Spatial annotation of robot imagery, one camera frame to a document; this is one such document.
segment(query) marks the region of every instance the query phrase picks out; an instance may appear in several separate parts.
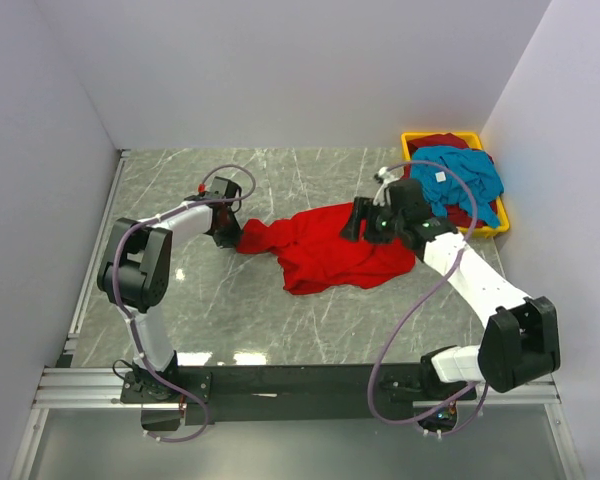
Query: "marble floor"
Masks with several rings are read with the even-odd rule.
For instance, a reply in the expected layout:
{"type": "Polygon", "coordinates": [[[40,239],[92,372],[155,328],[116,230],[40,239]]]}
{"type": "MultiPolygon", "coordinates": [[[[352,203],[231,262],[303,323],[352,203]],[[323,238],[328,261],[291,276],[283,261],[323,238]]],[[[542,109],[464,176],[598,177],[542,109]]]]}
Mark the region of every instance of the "marble floor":
{"type": "MultiPolygon", "coordinates": [[[[108,219],[143,218],[194,194],[206,172],[237,163],[258,186],[238,220],[272,222],[309,208],[373,196],[373,174],[402,160],[399,149],[184,149],[132,151],[108,219]]],[[[225,176],[248,186],[241,172],[225,176]]],[[[472,246],[501,270],[493,240],[472,246]]],[[[104,245],[99,246],[100,255],[104,245]]],[[[273,255],[240,255],[217,249],[198,236],[174,250],[170,287],[163,300],[167,331],[182,364],[364,363],[376,359],[387,335],[407,308],[438,279],[417,264],[406,275],[370,290],[339,286],[293,296],[282,289],[273,255]]],[[[125,324],[92,279],[74,367],[110,366],[130,359],[125,324]]],[[[417,361],[447,345],[477,344],[482,325],[449,286],[440,289],[405,326],[387,361],[417,361]]]]}

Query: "purple cable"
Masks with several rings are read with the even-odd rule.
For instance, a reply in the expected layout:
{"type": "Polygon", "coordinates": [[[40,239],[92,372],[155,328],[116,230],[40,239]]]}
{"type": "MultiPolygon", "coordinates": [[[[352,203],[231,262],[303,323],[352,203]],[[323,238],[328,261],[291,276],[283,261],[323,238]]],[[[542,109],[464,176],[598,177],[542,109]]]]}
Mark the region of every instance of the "purple cable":
{"type": "MultiPolygon", "coordinates": [[[[244,195],[233,198],[232,201],[244,200],[244,199],[250,197],[251,194],[256,189],[256,179],[249,170],[247,170],[244,167],[241,167],[240,165],[227,164],[227,165],[221,165],[219,167],[216,167],[213,170],[211,170],[211,172],[209,172],[204,177],[202,183],[205,184],[211,175],[216,173],[218,170],[222,170],[225,168],[237,168],[238,170],[246,173],[247,176],[249,177],[249,179],[251,180],[251,189],[244,195]]],[[[181,387],[175,385],[174,383],[171,383],[168,380],[162,378],[158,374],[158,372],[156,372],[156,370],[153,368],[153,365],[151,365],[151,363],[149,362],[149,359],[147,358],[147,356],[145,354],[144,347],[142,346],[142,342],[140,341],[140,335],[138,333],[138,327],[135,322],[135,317],[134,317],[133,313],[131,313],[131,311],[122,302],[122,296],[120,295],[120,259],[122,258],[122,252],[124,251],[124,245],[127,243],[127,240],[129,240],[129,238],[135,232],[140,230],[141,228],[144,228],[144,227],[150,226],[150,225],[154,225],[156,223],[161,222],[162,220],[168,220],[169,218],[171,218],[175,215],[178,215],[179,213],[182,213],[192,207],[197,207],[199,205],[210,205],[213,203],[224,203],[224,202],[226,202],[226,199],[216,198],[216,199],[208,199],[208,200],[198,200],[198,201],[190,202],[187,204],[182,204],[172,210],[169,210],[169,211],[163,213],[162,215],[150,218],[148,220],[144,220],[142,222],[139,222],[139,223],[133,225],[129,230],[127,230],[124,233],[124,235],[120,239],[120,242],[118,243],[118,247],[116,248],[116,254],[113,258],[113,265],[112,265],[112,268],[113,268],[113,275],[112,275],[113,296],[115,298],[116,305],[118,306],[120,311],[124,314],[124,316],[129,321],[129,329],[131,330],[131,336],[133,337],[133,342],[135,343],[136,350],[138,350],[138,355],[142,359],[142,363],[144,364],[144,367],[151,374],[151,376],[153,378],[155,378],[158,382],[160,382],[161,384],[165,385],[166,387],[168,387],[172,390],[175,390],[176,392],[184,395],[185,397],[189,398],[190,400],[196,402],[198,405],[200,405],[200,407],[202,408],[202,410],[204,412],[204,422],[202,423],[202,426],[196,432],[192,433],[191,435],[187,435],[187,436],[181,437],[181,438],[169,438],[169,437],[160,437],[159,435],[156,435],[155,433],[152,433],[152,432],[147,433],[151,438],[155,438],[156,440],[166,442],[166,443],[186,442],[186,441],[192,440],[196,437],[199,437],[202,434],[202,432],[204,432],[204,430],[209,425],[209,422],[211,420],[211,414],[209,412],[209,407],[198,396],[196,396],[193,393],[188,392],[184,388],[181,388],[181,387]]]]}
{"type": "MultiPolygon", "coordinates": [[[[469,225],[469,229],[467,230],[467,233],[465,234],[464,239],[465,239],[465,241],[468,241],[471,238],[471,234],[473,233],[473,231],[476,228],[476,224],[478,223],[478,205],[476,203],[475,197],[471,193],[471,189],[467,186],[467,184],[458,175],[456,175],[449,168],[447,168],[443,165],[439,165],[434,162],[429,162],[427,160],[412,160],[410,163],[412,165],[418,165],[418,164],[429,165],[432,167],[436,167],[437,169],[440,169],[445,173],[448,173],[460,184],[462,189],[467,193],[467,196],[469,197],[469,202],[471,203],[471,224],[469,225]]],[[[405,166],[406,166],[405,163],[399,163],[399,164],[388,167],[387,171],[395,170],[397,168],[404,168],[405,166]]],[[[423,420],[423,419],[433,415],[441,408],[447,407],[448,405],[453,403],[455,400],[462,397],[465,393],[467,393],[471,389],[475,388],[475,386],[477,385],[477,382],[470,382],[462,390],[454,393],[449,398],[442,401],[435,407],[432,407],[429,410],[426,410],[425,412],[423,412],[419,415],[415,415],[411,418],[405,418],[403,420],[390,420],[388,418],[385,418],[380,414],[380,412],[378,412],[378,410],[375,406],[374,389],[375,389],[376,382],[378,380],[378,373],[380,372],[380,366],[382,365],[382,361],[384,360],[384,357],[387,355],[387,352],[389,351],[391,344],[396,339],[396,337],[398,336],[398,333],[400,332],[400,330],[402,329],[404,324],[407,323],[407,320],[409,320],[411,315],[413,315],[413,313],[420,306],[422,306],[422,304],[424,302],[426,302],[436,291],[438,291],[438,289],[440,287],[442,287],[442,285],[444,285],[447,282],[447,280],[449,278],[451,278],[451,276],[455,273],[455,271],[460,266],[460,262],[462,261],[463,254],[464,254],[464,249],[462,249],[458,252],[458,254],[456,255],[455,261],[453,262],[453,265],[451,266],[449,271],[445,275],[443,275],[443,277],[440,279],[440,281],[438,283],[436,283],[428,292],[426,292],[424,295],[422,295],[416,301],[416,303],[411,306],[411,308],[407,311],[407,313],[404,315],[404,317],[402,317],[402,319],[398,322],[398,324],[395,326],[395,328],[389,335],[389,338],[387,339],[386,343],[383,345],[382,349],[380,350],[378,359],[373,364],[373,368],[371,369],[371,375],[369,376],[369,383],[367,385],[367,403],[369,405],[369,410],[371,411],[371,414],[378,420],[382,421],[383,423],[386,423],[388,425],[409,425],[409,424],[416,423],[420,420],[423,420]]],[[[445,434],[451,434],[451,433],[455,433],[455,432],[462,430],[469,424],[469,422],[471,422],[478,415],[478,412],[482,408],[482,405],[484,404],[484,401],[486,399],[488,389],[489,389],[489,387],[487,385],[485,385],[485,389],[482,393],[482,398],[478,402],[478,406],[476,407],[476,410],[469,417],[469,419],[467,419],[467,421],[464,422],[460,427],[453,429],[449,432],[445,432],[445,434]]]]}

